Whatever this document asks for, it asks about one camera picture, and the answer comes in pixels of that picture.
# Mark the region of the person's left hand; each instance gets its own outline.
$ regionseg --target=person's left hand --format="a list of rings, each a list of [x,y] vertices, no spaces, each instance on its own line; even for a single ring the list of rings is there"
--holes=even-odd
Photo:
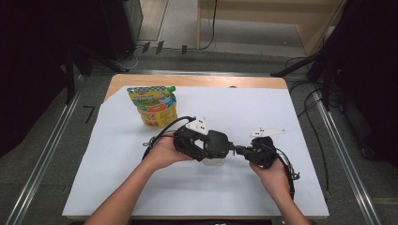
[[[160,138],[143,162],[148,163],[156,171],[184,160],[192,160],[192,158],[177,152],[174,147],[173,137],[170,136]]]

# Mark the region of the hand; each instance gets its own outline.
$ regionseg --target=hand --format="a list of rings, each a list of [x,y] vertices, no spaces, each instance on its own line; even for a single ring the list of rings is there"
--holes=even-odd
[[[177,152],[174,147],[173,136],[170,136],[160,138],[142,163],[147,163],[156,171],[184,160],[192,160],[192,158]]]
[[[289,194],[289,181],[280,159],[275,159],[268,169],[262,169],[254,163],[250,163],[250,167],[260,177],[261,183],[272,198],[281,194]]]

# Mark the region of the table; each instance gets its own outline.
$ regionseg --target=table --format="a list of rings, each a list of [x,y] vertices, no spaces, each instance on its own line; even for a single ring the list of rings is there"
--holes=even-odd
[[[175,85],[179,116],[205,116],[210,129],[226,133],[234,143],[249,145],[250,132],[261,125],[285,129],[285,134],[272,136],[272,139],[300,172],[301,178],[295,181],[295,202],[307,218],[329,215],[283,79],[115,75],[100,107],[63,216],[85,219],[91,215],[141,161],[145,151],[142,143],[160,132],[143,125],[128,97],[129,86],[144,85]],[[237,106],[248,97],[247,107]],[[259,99],[262,103],[253,107]],[[137,219],[267,219],[280,216],[248,161],[232,154],[222,166],[186,161],[157,171],[132,212],[132,218]]]
[[[201,20],[213,19],[214,3],[198,0],[198,49]],[[344,4],[345,0],[219,0],[216,20],[295,24],[305,52],[311,55],[339,21]]]

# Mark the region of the person's right hand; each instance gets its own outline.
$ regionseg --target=person's right hand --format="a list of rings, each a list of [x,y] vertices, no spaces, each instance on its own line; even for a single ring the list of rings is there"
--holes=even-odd
[[[290,193],[289,181],[280,159],[275,159],[267,169],[263,169],[252,162],[250,162],[250,167],[260,177],[261,183],[272,198]]]

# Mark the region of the yellow packaging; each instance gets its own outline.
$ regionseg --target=yellow packaging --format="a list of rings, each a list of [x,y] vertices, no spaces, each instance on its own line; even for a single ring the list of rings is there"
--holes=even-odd
[[[130,99],[141,114],[144,124],[152,128],[165,128],[177,119],[174,86],[128,88]]]

